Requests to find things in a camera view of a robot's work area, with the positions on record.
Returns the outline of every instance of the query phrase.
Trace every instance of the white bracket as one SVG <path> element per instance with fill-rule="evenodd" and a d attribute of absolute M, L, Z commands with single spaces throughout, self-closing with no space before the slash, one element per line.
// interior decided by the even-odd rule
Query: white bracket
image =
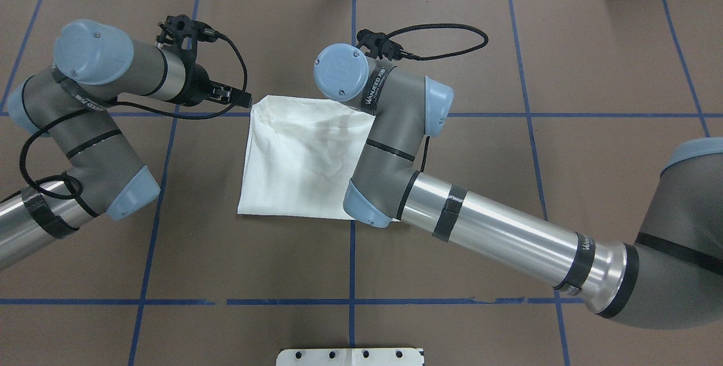
<path fill-rule="evenodd" d="M 424 366 L 422 348 L 329 348 L 284 350 L 276 366 Z"/>

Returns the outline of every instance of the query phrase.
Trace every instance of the round blue cap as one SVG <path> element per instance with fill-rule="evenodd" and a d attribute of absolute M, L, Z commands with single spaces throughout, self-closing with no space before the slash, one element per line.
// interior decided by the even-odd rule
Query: round blue cap
<path fill-rule="evenodd" d="M 133 42 L 116 27 L 76 20 L 55 40 L 54 62 L 67 77 L 87 85 L 117 80 L 133 61 Z"/>
<path fill-rule="evenodd" d="M 690 142 L 685 142 L 677 147 L 663 171 L 690 158 L 720 153 L 723 153 L 723 137 L 704 137 L 703 139 L 690 140 Z"/>
<path fill-rule="evenodd" d="M 315 61 L 314 80 L 321 92 L 333 101 L 345 102 L 359 95 L 368 78 L 367 57 L 353 45 L 329 45 Z"/>

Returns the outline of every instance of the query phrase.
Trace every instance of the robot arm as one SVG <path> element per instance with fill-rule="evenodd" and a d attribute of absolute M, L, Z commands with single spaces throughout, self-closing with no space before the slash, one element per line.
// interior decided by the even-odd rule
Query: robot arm
<path fill-rule="evenodd" d="M 376 116 L 344 209 L 376 227 L 392 217 L 581 297 L 601 317 L 687 328 L 723 315 L 723 138 L 680 146 L 634 245 L 601 243 L 412 169 L 439 135 L 454 92 L 347 44 L 315 62 L 325 95 Z"/>
<path fill-rule="evenodd" d="M 195 63 L 197 42 L 227 37 L 184 15 L 159 25 L 154 47 L 116 27 L 73 21 L 56 41 L 52 67 L 8 98 L 16 123 L 34 136 L 47 128 L 72 167 L 0 203 L 0 270 L 96 216 L 123 219 L 158 196 L 155 179 L 106 111 L 124 104 L 119 94 L 184 106 L 203 100 L 250 106 L 248 93 L 210 81 Z M 184 41 L 191 49 L 183 49 Z"/>

